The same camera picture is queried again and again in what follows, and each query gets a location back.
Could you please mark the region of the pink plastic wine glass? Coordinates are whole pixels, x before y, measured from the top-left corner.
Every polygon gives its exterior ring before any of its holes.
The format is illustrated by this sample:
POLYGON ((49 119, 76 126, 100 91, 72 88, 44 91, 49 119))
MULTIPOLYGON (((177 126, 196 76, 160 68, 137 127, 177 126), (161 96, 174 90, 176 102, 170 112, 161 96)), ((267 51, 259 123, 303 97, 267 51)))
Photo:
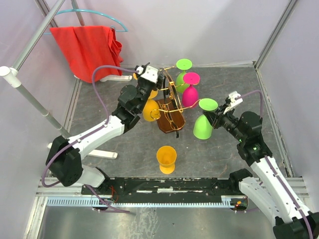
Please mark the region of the pink plastic wine glass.
POLYGON ((183 77, 184 82, 189 84, 182 94, 182 105, 186 107, 193 107, 199 99, 198 91, 195 88, 200 82, 200 76, 195 72, 188 72, 183 77))

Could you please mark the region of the green plastic wine glass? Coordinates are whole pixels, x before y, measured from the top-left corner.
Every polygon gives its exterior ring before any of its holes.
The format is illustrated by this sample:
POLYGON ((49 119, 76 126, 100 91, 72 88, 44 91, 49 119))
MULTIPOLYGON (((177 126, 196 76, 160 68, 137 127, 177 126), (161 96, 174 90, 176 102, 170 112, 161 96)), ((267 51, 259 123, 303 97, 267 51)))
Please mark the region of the green plastic wine glass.
POLYGON ((183 58, 179 59, 176 62, 176 67, 181 70, 181 73, 176 78, 176 90, 179 93, 183 93, 187 87, 189 87, 189 84, 184 82, 184 75, 187 73, 187 70, 189 70, 192 67, 192 62, 189 59, 183 58))

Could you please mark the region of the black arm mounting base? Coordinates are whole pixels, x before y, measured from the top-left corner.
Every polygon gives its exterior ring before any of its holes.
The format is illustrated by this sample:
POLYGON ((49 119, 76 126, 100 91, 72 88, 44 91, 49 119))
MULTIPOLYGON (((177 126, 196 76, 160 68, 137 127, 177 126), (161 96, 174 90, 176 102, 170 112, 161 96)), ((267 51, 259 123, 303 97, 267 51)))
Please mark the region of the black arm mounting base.
POLYGON ((243 196, 230 178, 109 178, 94 191, 117 203, 219 203, 223 196, 243 196))

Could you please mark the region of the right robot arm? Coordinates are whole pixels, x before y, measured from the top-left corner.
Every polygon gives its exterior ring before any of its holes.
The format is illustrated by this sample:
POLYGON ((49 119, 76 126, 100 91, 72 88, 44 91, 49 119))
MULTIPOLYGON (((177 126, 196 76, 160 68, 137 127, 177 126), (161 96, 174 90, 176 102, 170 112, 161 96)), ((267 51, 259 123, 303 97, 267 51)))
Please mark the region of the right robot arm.
POLYGON ((214 129, 222 127, 238 140, 240 157, 262 181, 259 184, 248 171, 238 170, 230 174, 229 191, 247 196, 270 221, 276 238, 317 239, 319 214, 301 201, 278 169, 262 136, 262 118, 250 111, 236 118, 221 109, 203 114, 214 129))

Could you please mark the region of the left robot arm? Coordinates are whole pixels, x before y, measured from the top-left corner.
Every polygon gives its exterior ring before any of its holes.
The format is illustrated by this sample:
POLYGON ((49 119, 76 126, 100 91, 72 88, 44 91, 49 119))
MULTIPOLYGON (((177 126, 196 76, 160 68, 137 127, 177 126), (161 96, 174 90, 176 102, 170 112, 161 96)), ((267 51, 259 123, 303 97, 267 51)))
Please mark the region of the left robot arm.
POLYGON ((45 169, 65 187, 78 182, 92 186, 98 194, 106 194, 110 189, 106 174, 100 169, 84 166, 82 159, 108 140, 131 130, 140 120, 151 92, 161 89, 165 79, 162 73, 157 75, 156 82, 141 75, 137 86, 124 86, 117 108, 104 121, 76 136, 54 139, 45 169))

